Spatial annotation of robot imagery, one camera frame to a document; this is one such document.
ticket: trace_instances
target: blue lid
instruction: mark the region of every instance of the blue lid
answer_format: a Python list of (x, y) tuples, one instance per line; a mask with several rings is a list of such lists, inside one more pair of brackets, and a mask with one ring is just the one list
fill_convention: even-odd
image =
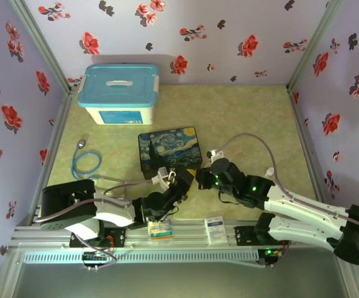
[(87, 67), (79, 92), (81, 107), (152, 107), (159, 69), (152, 64), (101, 64)]

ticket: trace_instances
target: white plastic container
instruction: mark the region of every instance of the white plastic container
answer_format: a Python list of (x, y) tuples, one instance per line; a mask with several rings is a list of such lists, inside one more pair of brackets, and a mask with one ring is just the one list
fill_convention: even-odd
[(80, 84), (78, 104), (97, 124), (152, 124), (158, 88), (155, 65), (91, 65)]

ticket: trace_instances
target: table surface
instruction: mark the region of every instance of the table surface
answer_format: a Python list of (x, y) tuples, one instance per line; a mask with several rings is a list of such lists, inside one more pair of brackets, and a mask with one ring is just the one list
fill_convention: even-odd
[[(85, 139), (80, 153), (95, 151), (102, 156), (98, 175), (143, 181), (140, 170), (138, 135), (181, 127), (195, 127), (203, 156), (203, 166), (208, 166), (206, 152), (218, 148), (230, 137), (254, 133), (263, 138), (275, 155), (278, 174), (283, 185), (302, 196), (315, 199), (304, 153), (294, 122), (286, 88), (284, 86), (160, 86), (152, 125), (98, 125), (86, 109), (73, 99), (63, 131), (57, 156), (48, 185), (73, 181), (71, 160), (78, 140)], [(254, 138), (240, 137), (226, 149), (225, 157), (235, 163), (245, 174), (264, 176), (271, 167), (265, 147)], [(87, 156), (78, 162), (80, 170), (95, 167), (97, 159)], [(109, 181), (96, 181), (97, 189), (115, 186)], [(159, 186), (128, 187), (125, 195), (145, 197)], [(228, 196), (223, 200), (230, 201)], [(192, 186), (188, 200), (179, 206), (177, 219), (201, 219), (211, 212), (222, 212), (225, 219), (255, 220), (259, 209), (219, 202), (217, 191), (199, 191)]]

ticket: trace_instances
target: floral wallpaper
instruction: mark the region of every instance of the floral wallpaper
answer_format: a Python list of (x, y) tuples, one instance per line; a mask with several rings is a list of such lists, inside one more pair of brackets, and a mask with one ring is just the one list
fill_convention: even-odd
[(95, 63), (154, 63), (163, 84), (286, 84), (327, 0), (25, 3), (70, 86)]
[(29, 212), (63, 95), (9, 1), (0, 0), (0, 267)]
[(293, 91), (326, 199), (359, 205), (358, 2), (343, 1)]

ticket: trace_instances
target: starry night box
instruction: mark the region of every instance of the starry night box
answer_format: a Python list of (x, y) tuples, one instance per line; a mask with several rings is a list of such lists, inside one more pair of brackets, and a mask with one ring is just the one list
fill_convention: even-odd
[(145, 179), (156, 176), (158, 168), (163, 166), (169, 171), (178, 168), (198, 169), (202, 164), (194, 127), (141, 133), (138, 143)]

